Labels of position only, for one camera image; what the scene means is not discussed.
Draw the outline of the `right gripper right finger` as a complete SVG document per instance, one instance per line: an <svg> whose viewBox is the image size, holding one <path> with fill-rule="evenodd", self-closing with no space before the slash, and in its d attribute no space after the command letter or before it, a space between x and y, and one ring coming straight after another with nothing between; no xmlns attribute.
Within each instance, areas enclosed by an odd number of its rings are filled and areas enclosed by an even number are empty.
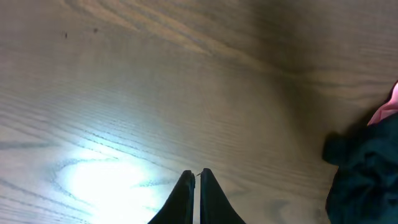
<svg viewBox="0 0 398 224"><path fill-rule="evenodd" d="M203 169L200 180L201 224L245 224L209 168Z"/></svg>

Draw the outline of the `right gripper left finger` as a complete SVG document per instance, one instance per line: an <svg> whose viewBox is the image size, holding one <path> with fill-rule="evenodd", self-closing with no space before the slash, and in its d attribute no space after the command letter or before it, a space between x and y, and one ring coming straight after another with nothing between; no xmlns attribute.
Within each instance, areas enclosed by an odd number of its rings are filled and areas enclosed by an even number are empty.
<svg viewBox="0 0 398 224"><path fill-rule="evenodd" d="M192 224L195 175L182 172L163 207L148 224Z"/></svg>

